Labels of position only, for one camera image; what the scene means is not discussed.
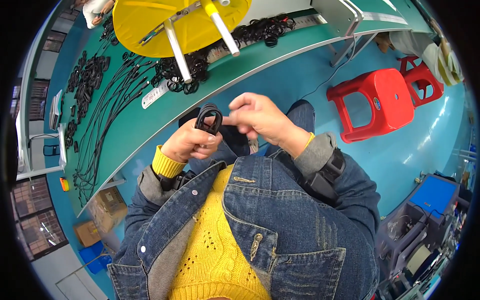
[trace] yellow sweater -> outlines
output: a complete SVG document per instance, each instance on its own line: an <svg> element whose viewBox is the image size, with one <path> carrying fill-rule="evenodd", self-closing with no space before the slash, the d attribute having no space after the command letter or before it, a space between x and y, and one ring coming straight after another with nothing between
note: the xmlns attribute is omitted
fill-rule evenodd
<svg viewBox="0 0 480 300"><path fill-rule="evenodd" d="M173 178L186 164L166 157L160 149L156 149L153 171ZM222 195L232 169L230 165L218 173L205 204L195 215L187 248L170 286L170 300L270 299L237 245L223 212Z"/></svg>

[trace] yellow cable reel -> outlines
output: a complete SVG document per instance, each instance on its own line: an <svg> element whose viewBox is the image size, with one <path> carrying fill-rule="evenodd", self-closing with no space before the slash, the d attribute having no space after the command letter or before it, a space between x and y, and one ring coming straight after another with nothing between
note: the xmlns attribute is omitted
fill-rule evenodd
<svg viewBox="0 0 480 300"><path fill-rule="evenodd" d="M229 31L233 30L247 13L251 2L117 0L112 13L113 27L120 43L133 53L152 58L172 57L174 46L166 34L165 21L171 21L170 27L173 26L181 52L187 54L222 38L220 28L214 23L218 22L218 16Z"/></svg>

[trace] blue bin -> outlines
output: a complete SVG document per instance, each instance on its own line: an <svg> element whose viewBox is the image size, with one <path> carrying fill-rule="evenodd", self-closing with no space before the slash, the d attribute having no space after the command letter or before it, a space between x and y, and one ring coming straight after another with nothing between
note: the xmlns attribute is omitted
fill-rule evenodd
<svg viewBox="0 0 480 300"><path fill-rule="evenodd" d="M81 249L78 253L80 257L84 260L84 263L87 264L97 256L102 253L103 250L103 243L102 241L98 241L90 247L86 247ZM92 274L97 274L103 269L107 268L107 264L112 262L112 257L110 255L100 256L99 258L95 259L91 262L87 268L92 272Z"/></svg>

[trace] jacket pocket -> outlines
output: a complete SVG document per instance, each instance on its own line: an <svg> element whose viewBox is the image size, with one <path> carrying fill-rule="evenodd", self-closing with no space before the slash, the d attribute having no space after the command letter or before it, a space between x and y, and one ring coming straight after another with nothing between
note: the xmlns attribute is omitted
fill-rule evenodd
<svg viewBox="0 0 480 300"><path fill-rule="evenodd" d="M345 259L345 248L279 254L272 270L272 298L331 300Z"/></svg>
<svg viewBox="0 0 480 300"><path fill-rule="evenodd" d="M107 267L119 300L148 299L146 275L141 265L108 264Z"/></svg>

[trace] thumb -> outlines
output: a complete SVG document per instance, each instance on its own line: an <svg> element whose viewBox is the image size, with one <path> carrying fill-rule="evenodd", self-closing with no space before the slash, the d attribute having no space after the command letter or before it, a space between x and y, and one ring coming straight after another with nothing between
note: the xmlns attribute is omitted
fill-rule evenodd
<svg viewBox="0 0 480 300"><path fill-rule="evenodd" d="M229 119L232 125L255 126L261 118L261 112L257 110L233 110L230 112Z"/></svg>
<svg viewBox="0 0 480 300"><path fill-rule="evenodd" d="M214 144L216 137L206 131L194 128L192 133L189 134L189 140L192 144L208 145Z"/></svg>

